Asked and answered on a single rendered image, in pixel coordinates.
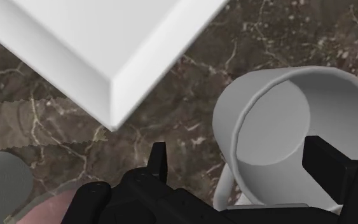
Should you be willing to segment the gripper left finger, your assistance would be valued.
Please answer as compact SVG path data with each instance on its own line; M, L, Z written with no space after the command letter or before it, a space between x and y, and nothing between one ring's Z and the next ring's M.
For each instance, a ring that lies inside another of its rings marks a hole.
M61 224L235 224L189 193L167 184L167 149L154 143L146 167L127 171L115 187L82 185Z

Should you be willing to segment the pink rounded object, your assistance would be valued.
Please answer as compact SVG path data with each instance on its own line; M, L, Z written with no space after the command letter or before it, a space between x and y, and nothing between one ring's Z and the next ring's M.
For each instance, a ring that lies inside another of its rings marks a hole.
M60 224L76 190L66 190L31 209L16 224Z

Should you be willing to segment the white mug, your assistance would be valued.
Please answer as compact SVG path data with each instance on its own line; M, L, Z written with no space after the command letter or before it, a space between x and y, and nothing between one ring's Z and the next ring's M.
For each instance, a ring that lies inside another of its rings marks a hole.
M303 66L249 72L219 96L212 129L226 163L213 206L339 205L304 170L306 136L320 136L358 160L358 78L335 67Z

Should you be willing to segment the white square plate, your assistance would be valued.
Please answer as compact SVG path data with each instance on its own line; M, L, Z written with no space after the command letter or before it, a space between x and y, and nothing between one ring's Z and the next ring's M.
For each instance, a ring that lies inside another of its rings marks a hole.
M0 0L0 44L118 129L228 0Z

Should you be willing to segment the grey rounded object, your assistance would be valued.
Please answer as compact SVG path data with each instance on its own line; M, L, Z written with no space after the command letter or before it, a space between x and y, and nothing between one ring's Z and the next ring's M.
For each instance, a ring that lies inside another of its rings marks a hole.
M32 187L33 177L27 164L0 151L0 224L27 200Z

